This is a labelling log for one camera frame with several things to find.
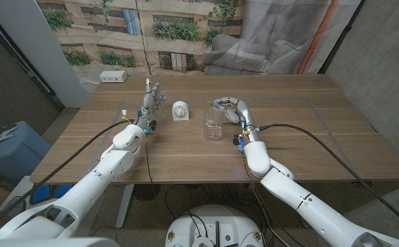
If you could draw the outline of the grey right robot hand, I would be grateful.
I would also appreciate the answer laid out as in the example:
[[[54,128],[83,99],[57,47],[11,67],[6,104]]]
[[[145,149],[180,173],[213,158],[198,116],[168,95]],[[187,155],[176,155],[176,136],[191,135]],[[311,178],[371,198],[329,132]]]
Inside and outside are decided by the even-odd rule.
[[[213,106],[221,111],[230,122],[241,125],[244,131],[250,131],[248,135],[250,141],[260,141],[258,131],[254,127],[252,114],[242,99],[222,97],[215,99]]]

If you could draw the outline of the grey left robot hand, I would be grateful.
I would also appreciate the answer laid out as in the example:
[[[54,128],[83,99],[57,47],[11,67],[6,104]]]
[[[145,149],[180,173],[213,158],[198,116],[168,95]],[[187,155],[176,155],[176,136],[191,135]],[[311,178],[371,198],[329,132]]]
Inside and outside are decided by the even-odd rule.
[[[161,92],[160,83],[157,82],[152,86],[150,78],[145,80],[145,91],[141,109],[138,111],[138,117],[134,121],[134,125],[147,132],[152,122],[157,118],[158,111],[167,97]]]

